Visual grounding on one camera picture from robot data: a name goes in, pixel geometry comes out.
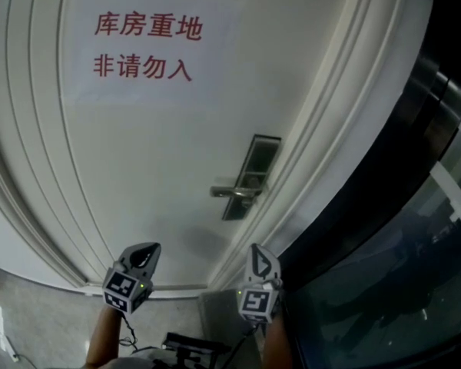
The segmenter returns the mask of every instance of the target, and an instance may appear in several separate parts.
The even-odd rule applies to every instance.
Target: person's left arm
[[[85,360],[86,369],[98,369],[118,358],[121,312],[104,306],[91,338]]]

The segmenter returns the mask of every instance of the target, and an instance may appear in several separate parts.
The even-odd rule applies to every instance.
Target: black metal frame
[[[383,130],[320,216],[280,256],[286,290],[296,291],[322,275],[390,221],[429,176],[460,119],[461,0],[434,0],[410,78]],[[284,316],[289,323],[287,301]],[[300,335],[290,327],[296,366],[306,367]],[[375,367],[454,366],[454,360],[461,360],[461,334]],[[320,359],[317,369],[328,366]]]

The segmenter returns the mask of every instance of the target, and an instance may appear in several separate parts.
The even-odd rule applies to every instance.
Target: black cable
[[[229,364],[231,363],[231,361],[234,358],[234,355],[236,355],[236,353],[239,351],[239,349],[243,345],[244,341],[246,339],[248,339],[251,335],[254,335],[256,333],[256,331],[258,330],[258,327],[259,327],[259,324],[255,325],[253,328],[250,329],[250,331],[248,331],[248,332],[246,332],[244,334],[242,339],[239,341],[239,343],[236,344],[236,347],[234,347],[234,349],[230,353],[229,358],[227,359],[227,361],[225,361],[225,364],[221,367],[221,369],[225,369],[227,366],[229,366]]]
[[[27,361],[34,369],[38,369],[38,367],[37,367],[36,365],[34,365],[34,364],[32,363],[32,361],[31,361],[29,358],[27,358],[25,355],[23,355],[23,354],[16,354],[15,356],[16,356],[17,358],[19,358],[19,359],[22,358],[24,361]]]
[[[135,336],[135,329],[133,329],[131,326],[130,326],[130,323],[128,322],[128,320],[126,319],[126,317],[124,316],[124,313],[121,311],[121,317],[123,318],[124,320],[124,323],[126,324],[126,328],[128,328],[131,332],[131,336],[133,337],[133,340],[130,339],[129,336],[127,337],[123,337],[122,339],[119,340],[119,344],[121,346],[124,346],[124,347],[130,347],[132,346],[134,348],[134,352],[135,351],[138,351],[137,349],[137,342],[138,342],[138,339],[137,337]]]

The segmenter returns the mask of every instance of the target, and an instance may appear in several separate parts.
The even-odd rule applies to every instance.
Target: paper sign
[[[229,1],[71,0],[63,28],[63,99],[207,103],[221,85],[236,20]]]

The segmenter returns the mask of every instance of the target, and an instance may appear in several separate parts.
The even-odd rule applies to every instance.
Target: sign
[[[70,0],[61,60],[64,102],[211,102],[236,21],[229,1]]]

